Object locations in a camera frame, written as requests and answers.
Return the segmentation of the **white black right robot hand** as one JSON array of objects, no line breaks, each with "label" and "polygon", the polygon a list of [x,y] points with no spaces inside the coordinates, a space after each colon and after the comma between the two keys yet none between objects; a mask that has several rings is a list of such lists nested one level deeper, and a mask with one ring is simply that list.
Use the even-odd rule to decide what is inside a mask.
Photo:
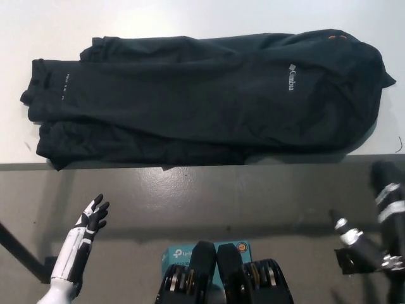
[{"label": "white black right robot hand", "polygon": [[372,241],[335,209],[329,211],[334,231],[344,245],[335,250],[342,273],[383,272],[389,277],[404,275],[404,173],[392,162],[376,161],[370,168],[377,222],[382,244]]}]

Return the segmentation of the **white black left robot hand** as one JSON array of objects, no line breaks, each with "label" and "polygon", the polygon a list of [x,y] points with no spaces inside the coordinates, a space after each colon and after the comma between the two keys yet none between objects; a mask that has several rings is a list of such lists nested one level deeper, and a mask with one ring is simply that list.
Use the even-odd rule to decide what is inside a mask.
[{"label": "white black left robot hand", "polygon": [[82,280],[94,239],[107,224],[109,202],[104,202],[103,198],[102,194],[96,196],[70,229],[53,268],[52,279],[72,284]]}]

